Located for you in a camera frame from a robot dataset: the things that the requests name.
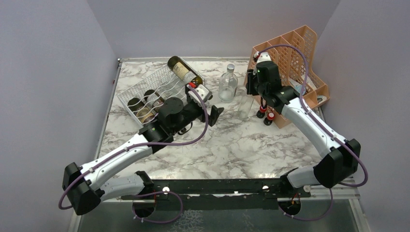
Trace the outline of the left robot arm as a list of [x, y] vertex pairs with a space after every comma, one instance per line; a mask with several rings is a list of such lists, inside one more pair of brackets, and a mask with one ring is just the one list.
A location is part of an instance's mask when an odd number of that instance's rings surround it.
[[59, 208], [73, 209], [77, 215], [84, 215], [108, 199], [134, 194], [142, 199], [147, 198], [152, 192], [152, 183], [145, 172], [138, 171], [119, 180], [113, 180], [113, 176], [166, 146], [175, 146], [174, 135], [199, 119], [205, 124], [203, 132], [196, 139], [178, 143], [178, 146], [197, 142], [207, 128], [217, 122], [223, 110], [222, 107], [212, 106], [208, 113], [205, 104], [195, 97], [189, 97], [187, 104], [176, 97], [165, 100], [159, 107], [157, 117], [145, 124], [129, 141], [89, 163], [78, 165], [72, 162], [65, 167], [62, 182], [64, 193], [59, 200]]

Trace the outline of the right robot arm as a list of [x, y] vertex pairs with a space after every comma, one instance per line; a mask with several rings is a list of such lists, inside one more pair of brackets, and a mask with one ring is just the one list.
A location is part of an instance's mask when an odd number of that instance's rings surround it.
[[313, 166], [296, 168], [280, 177], [279, 191], [286, 197], [306, 185], [326, 188], [340, 184], [358, 169], [361, 145], [356, 139], [347, 140], [312, 112], [299, 93], [281, 84], [278, 65], [262, 61], [247, 70], [247, 94], [261, 96], [265, 103], [289, 119], [311, 141], [321, 156]]

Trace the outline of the green wine bottle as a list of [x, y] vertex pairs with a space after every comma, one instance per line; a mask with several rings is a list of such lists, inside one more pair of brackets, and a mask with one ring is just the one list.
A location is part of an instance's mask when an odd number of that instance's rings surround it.
[[164, 99], [153, 89], [149, 89], [144, 93], [144, 100], [147, 105], [155, 111], [157, 111], [164, 103]]
[[179, 56], [169, 58], [167, 61], [167, 66], [185, 84], [194, 83], [196, 86], [205, 84], [205, 81], [199, 73]]
[[142, 125], [149, 123], [156, 116], [153, 110], [140, 98], [134, 97], [130, 99], [127, 102], [127, 106]]

